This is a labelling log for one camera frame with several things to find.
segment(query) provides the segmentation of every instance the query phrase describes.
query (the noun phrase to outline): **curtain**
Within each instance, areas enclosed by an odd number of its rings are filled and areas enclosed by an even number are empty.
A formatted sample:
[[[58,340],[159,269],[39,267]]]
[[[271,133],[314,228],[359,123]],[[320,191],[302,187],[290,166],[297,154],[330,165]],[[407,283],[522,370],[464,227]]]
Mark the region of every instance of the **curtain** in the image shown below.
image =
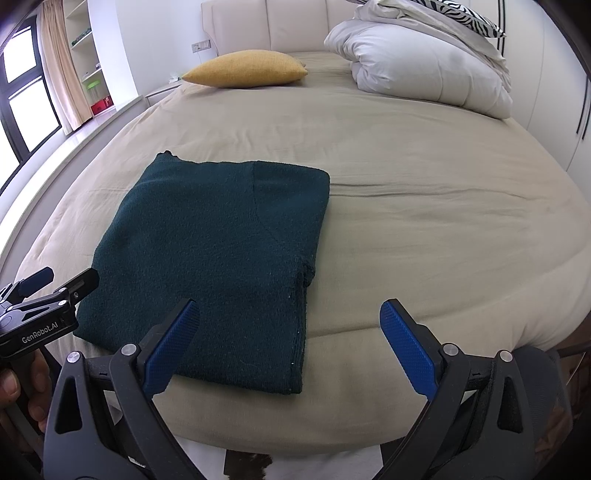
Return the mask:
[[[62,0],[46,0],[40,10],[38,34],[43,71],[67,135],[92,118],[92,111],[70,55]]]

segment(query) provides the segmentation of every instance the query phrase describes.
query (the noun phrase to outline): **dark green sweater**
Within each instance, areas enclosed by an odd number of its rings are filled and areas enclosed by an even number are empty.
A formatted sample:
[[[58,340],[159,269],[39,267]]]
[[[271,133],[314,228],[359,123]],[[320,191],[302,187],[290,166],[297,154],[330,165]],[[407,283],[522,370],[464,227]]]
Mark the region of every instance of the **dark green sweater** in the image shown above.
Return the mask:
[[[75,335],[114,351],[192,298],[200,324],[177,373],[299,393],[329,183],[314,168],[159,154],[96,249],[100,286]]]

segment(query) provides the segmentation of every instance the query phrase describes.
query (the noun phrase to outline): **blue gripper pad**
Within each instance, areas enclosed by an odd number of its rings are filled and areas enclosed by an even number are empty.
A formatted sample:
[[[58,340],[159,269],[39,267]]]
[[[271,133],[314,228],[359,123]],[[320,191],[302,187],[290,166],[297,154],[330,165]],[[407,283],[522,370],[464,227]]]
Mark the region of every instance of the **blue gripper pad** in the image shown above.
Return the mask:
[[[433,355],[437,355],[433,351],[433,348],[437,348],[437,345],[433,344],[433,339],[437,342],[435,337],[427,327],[417,325],[397,300],[388,300],[382,304],[379,324],[415,392],[425,395],[429,402],[433,401],[437,392],[437,370],[432,359]],[[426,348],[431,351],[431,356],[411,328],[415,331],[421,328],[426,330],[417,333],[428,333],[424,340],[429,343]]]
[[[148,398],[162,393],[199,327],[199,308],[193,300],[174,319],[145,362],[144,394]]]
[[[45,267],[30,277],[21,280],[18,285],[18,294],[24,298],[30,297],[43,287],[47,287],[52,281],[53,270],[49,267]]]

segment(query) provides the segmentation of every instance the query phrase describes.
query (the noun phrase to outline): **window sill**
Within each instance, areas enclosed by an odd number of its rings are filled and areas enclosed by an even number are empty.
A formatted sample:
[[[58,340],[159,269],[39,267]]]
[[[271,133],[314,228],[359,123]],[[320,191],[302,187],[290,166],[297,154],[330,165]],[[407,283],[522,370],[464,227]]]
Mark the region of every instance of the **window sill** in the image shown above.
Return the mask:
[[[122,106],[113,107],[100,113],[86,125],[72,133],[40,165],[31,179],[24,185],[0,222],[0,271],[4,267],[10,249],[28,215],[33,211],[51,182],[95,136],[112,121],[141,101],[145,101],[144,98],[137,97]]]

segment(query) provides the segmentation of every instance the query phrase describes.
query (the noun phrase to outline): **nightstand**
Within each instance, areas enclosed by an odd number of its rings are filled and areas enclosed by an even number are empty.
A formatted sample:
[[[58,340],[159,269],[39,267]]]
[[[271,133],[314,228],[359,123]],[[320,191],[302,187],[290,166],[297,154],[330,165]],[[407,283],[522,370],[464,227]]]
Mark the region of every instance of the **nightstand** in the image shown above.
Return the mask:
[[[157,88],[153,92],[146,95],[146,99],[150,106],[156,105],[160,100],[170,95],[176,88],[180,87],[184,82],[179,80],[178,82],[169,83],[160,88]]]

